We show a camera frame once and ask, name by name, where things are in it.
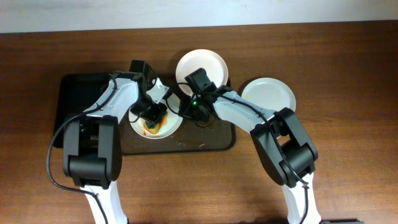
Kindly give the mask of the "green and yellow sponge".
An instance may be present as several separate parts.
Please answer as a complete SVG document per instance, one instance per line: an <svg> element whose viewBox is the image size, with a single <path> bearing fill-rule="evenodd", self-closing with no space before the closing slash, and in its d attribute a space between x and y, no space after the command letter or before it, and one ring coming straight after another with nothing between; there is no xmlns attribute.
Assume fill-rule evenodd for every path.
<svg viewBox="0 0 398 224"><path fill-rule="evenodd" d="M148 131L149 133L151 133L151 134L157 134L160 131L161 127L163 125L165 125L166 123L167 123L167 118L164 116L161 119L161 121L158 122L158 123L153 123L153 122L146 121L144 123L144 129L146 131Z"/></svg>

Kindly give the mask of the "white plate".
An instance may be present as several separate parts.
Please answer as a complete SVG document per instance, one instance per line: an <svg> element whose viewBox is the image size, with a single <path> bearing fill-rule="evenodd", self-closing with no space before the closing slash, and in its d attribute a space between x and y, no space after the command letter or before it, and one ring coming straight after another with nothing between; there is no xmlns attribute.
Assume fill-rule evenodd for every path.
<svg viewBox="0 0 398 224"><path fill-rule="evenodd" d="M257 78L250 81L243 88L241 97L269 110L280 111L283 108L290 108L295 111L296 109L293 91L275 78Z"/></svg>
<svg viewBox="0 0 398 224"><path fill-rule="evenodd" d="M163 100L163 96L166 94L169 87L164 85L160 78L156 79L156 82L153 81L155 84L150 90L147 91L147 94L159 105L166 106L166 114L162 118L162 121L159 123L158 131L153 134L150 133L149 130L145 126L145 121L143 118L139 118L135 123L134 121L137 119L137 116L133 113L129 112L128 119L130 121L130 125L133 130L139 134L140 136L147 138L147 139L162 139L167 136L170 136L174 133L178 127L181 125L183 118L177 114L174 114L170 111L169 107L167 106L165 100Z"/></svg>
<svg viewBox="0 0 398 224"><path fill-rule="evenodd" d="M207 49L196 49L185 54L177 64L175 77L177 83L185 83L185 77L199 68L204 68L208 78L217 87L228 82L226 62L216 52Z"/></svg>

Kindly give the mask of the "white plate top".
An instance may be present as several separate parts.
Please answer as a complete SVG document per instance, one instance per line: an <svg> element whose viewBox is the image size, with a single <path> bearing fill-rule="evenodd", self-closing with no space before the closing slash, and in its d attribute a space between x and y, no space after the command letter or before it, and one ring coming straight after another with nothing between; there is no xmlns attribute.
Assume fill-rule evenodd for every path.
<svg viewBox="0 0 398 224"><path fill-rule="evenodd" d="M208 78L217 87L228 82L226 62L216 52L207 49L196 49L185 54L177 64L175 77L177 83L185 83L185 77L199 68L204 68Z"/></svg>

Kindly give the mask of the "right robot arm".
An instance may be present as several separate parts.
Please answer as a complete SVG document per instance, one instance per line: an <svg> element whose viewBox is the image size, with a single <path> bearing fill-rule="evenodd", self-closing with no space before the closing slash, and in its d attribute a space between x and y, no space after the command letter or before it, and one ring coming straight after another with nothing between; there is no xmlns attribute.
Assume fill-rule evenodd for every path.
<svg viewBox="0 0 398 224"><path fill-rule="evenodd" d="M192 95L180 115L193 121L214 116L250 134L264 170L282 187L288 222L321 223L313 193L318 151L295 112L255 105L226 85L216 86L204 68L187 75L183 84Z"/></svg>

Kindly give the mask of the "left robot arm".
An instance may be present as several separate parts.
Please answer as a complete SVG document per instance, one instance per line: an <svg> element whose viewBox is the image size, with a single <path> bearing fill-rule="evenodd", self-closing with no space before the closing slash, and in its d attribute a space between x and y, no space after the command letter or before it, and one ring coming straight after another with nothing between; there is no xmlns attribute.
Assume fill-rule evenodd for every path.
<svg viewBox="0 0 398 224"><path fill-rule="evenodd" d="M86 195L96 223L128 223L119 199L117 178L122 167L119 124L126 113L159 123L165 105L147 91L153 70L133 60L129 71L114 72L96 102L63 127L63 171Z"/></svg>

